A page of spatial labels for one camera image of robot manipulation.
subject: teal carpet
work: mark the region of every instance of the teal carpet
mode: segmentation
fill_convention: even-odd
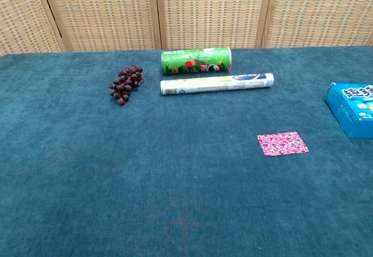
[[[325,103],[373,83],[373,47],[233,50],[273,87],[178,96],[159,81],[201,74],[160,54],[0,57],[0,256],[373,256],[373,140]],[[119,107],[131,64],[146,81]],[[258,134],[291,131],[309,153],[263,155]]]

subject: white tube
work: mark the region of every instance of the white tube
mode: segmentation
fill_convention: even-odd
[[[272,73],[162,80],[161,93],[163,95],[168,95],[207,91],[263,88],[271,87],[274,80],[275,79]]]

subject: green cylindrical container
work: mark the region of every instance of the green cylindrical container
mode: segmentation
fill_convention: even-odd
[[[229,71],[232,52],[229,47],[162,52],[165,75],[185,72]]]

